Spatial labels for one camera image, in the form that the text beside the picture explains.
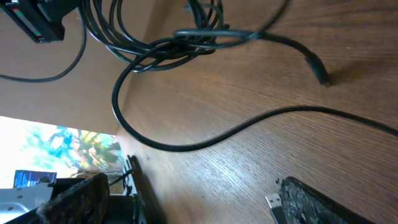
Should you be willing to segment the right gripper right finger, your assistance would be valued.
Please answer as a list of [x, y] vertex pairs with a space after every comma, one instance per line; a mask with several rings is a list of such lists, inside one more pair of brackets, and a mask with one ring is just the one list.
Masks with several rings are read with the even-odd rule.
[[277, 181], [275, 222], [286, 224], [370, 224], [311, 186], [289, 176]]

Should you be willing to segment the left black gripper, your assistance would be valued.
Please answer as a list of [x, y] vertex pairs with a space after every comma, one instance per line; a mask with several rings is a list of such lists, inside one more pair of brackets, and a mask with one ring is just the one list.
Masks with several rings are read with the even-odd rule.
[[1, 9], [36, 43], [62, 41], [62, 19], [79, 0], [1, 0]]

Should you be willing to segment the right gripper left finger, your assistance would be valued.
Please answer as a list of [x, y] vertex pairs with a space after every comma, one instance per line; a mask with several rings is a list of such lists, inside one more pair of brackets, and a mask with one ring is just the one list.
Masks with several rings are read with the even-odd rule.
[[8, 223], [102, 224], [106, 218], [108, 202], [108, 178], [106, 174], [99, 173]]

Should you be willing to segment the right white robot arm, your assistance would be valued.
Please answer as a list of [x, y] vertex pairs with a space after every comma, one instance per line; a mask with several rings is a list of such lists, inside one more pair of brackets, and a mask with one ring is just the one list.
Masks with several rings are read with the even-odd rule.
[[[165, 223], [166, 219], [135, 156], [128, 156], [123, 194], [112, 194], [104, 173], [58, 179], [54, 173], [19, 170], [14, 187], [1, 189], [1, 223]], [[265, 197], [275, 224], [369, 223], [295, 177], [277, 180]]]

